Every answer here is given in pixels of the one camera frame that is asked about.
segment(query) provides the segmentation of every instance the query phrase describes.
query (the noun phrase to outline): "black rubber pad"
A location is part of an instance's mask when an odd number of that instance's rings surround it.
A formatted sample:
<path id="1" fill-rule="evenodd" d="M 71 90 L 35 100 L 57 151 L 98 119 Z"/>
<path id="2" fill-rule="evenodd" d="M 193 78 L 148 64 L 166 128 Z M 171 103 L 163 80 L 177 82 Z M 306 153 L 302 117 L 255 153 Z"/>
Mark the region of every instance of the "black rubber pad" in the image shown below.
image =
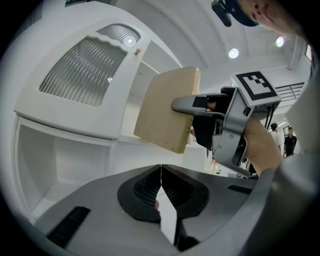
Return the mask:
<path id="1" fill-rule="evenodd" d="M 65 248 L 90 211 L 86 207 L 76 206 L 46 237 Z"/>

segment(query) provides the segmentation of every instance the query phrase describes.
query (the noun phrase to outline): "white ceiling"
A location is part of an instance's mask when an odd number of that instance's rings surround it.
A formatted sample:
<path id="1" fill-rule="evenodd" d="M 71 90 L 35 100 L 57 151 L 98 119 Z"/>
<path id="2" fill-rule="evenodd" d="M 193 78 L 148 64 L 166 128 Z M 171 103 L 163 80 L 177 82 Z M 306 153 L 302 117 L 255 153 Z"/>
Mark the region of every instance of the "white ceiling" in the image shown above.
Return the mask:
<path id="1" fill-rule="evenodd" d="M 211 0 L 118 0 L 116 6 L 150 27 L 183 66 L 198 66 L 200 90 L 225 82 L 239 68 L 283 67 L 292 57 L 292 38 L 279 48 L 279 34 L 263 27 L 245 27 L 234 19 L 225 27 L 212 11 Z M 228 56 L 231 48 L 239 50 L 236 59 Z"/>

